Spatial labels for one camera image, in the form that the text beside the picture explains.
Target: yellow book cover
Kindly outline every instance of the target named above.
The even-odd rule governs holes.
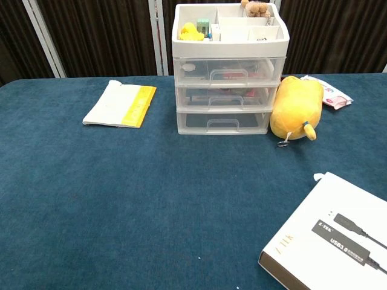
[[[124,85],[110,80],[82,123],[139,128],[155,91],[154,86]]]

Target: yellow plush toy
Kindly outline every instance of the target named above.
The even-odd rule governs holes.
[[[314,128],[319,124],[324,90],[315,80],[286,77],[277,90],[270,117],[272,132],[287,140],[317,138]]]

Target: table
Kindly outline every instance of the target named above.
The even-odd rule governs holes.
[[[0,88],[2,289],[282,289],[258,256],[333,172],[387,199],[387,74],[316,76],[354,99],[317,140],[177,133],[173,77],[141,129],[84,126],[112,78]]]

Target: curtain fold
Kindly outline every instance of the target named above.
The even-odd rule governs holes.
[[[157,74],[147,1],[37,3],[68,77]]]
[[[54,77],[22,1],[1,0],[0,85]]]
[[[282,0],[284,74],[379,73],[387,63],[385,0]]]

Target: plastic storage drawer unit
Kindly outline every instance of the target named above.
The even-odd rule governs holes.
[[[240,4],[176,6],[172,30],[180,134],[266,134],[286,59],[289,33],[274,4],[270,18],[248,18]],[[215,37],[180,40],[206,19]]]

